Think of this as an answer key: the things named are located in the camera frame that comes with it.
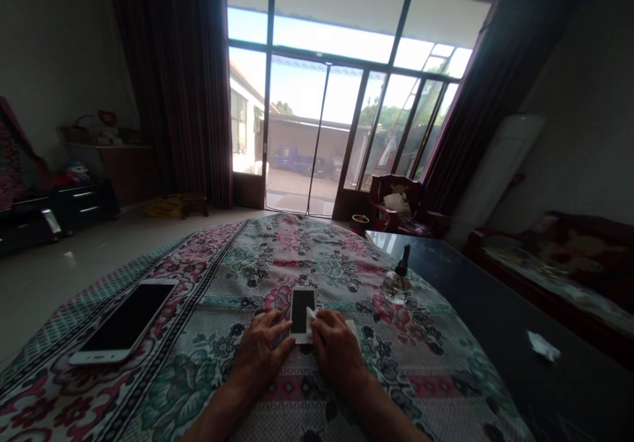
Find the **bedspread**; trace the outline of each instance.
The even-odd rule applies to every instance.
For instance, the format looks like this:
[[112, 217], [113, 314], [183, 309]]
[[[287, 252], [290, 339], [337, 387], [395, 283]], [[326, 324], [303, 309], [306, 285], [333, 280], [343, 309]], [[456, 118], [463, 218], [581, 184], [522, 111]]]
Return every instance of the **bedspread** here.
[[[107, 275], [62, 305], [0, 376], [0, 439], [173, 441], [230, 373], [254, 313], [287, 317], [294, 285], [355, 321], [363, 359], [392, 400], [434, 440], [532, 440], [479, 344], [447, 301], [410, 272], [393, 307], [396, 261], [335, 225], [275, 214], [204, 229]], [[144, 278], [180, 283], [121, 365], [72, 367], [70, 356]], [[296, 347], [241, 421], [235, 440], [352, 441], [366, 435]]]

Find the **glass door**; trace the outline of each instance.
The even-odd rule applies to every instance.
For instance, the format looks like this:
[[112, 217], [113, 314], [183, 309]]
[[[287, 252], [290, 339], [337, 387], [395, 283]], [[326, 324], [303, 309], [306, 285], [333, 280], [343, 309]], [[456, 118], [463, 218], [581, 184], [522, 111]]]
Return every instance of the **glass door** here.
[[273, 55], [266, 207], [332, 216], [362, 74]]

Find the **crumpled paper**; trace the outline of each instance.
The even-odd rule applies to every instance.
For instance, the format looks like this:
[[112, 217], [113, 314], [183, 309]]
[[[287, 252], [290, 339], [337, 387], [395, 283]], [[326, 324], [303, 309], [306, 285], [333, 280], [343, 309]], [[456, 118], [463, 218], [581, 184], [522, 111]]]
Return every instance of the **crumpled paper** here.
[[530, 340], [530, 345], [533, 347], [533, 351], [544, 356], [551, 363], [554, 363], [555, 360], [561, 356], [561, 351], [547, 342], [542, 335], [528, 332], [528, 339]]
[[311, 322], [317, 319], [315, 310], [310, 307], [306, 307], [306, 341], [312, 343], [312, 326]]
[[[313, 342], [312, 327], [310, 323], [316, 319], [317, 319], [317, 312], [311, 309], [310, 307], [306, 307], [306, 342], [307, 343]], [[357, 335], [357, 325], [355, 324], [355, 321], [346, 320], [345, 323], [346, 325], [348, 325], [348, 328], [350, 328], [350, 331], [352, 331], [353, 335], [355, 335], [355, 338], [357, 339], [357, 344], [359, 345], [359, 347], [361, 347], [359, 343], [359, 336]]]

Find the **small glass bottle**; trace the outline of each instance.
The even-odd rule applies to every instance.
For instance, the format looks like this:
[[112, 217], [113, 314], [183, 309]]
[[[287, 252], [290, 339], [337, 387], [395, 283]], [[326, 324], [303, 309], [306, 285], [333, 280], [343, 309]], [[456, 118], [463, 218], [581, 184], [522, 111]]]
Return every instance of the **small glass bottle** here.
[[410, 245], [403, 250], [403, 258], [394, 270], [385, 274], [383, 279], [383, 296], [393, 305], [404, 305], [411, 292], [412, 285], [407, 278], [407, 261], [409, 260]]

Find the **dark table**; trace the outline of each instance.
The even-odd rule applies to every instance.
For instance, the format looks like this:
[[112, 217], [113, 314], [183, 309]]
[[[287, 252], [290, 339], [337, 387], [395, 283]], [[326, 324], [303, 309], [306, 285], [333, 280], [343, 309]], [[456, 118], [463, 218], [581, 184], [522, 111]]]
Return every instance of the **dark table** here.
[[[540, 441], [634, 440], [634, 375], [441, 240], [368, 231], [454, 307], [504, 379]], [[561, 351], [552, 364], [527, 331]]]

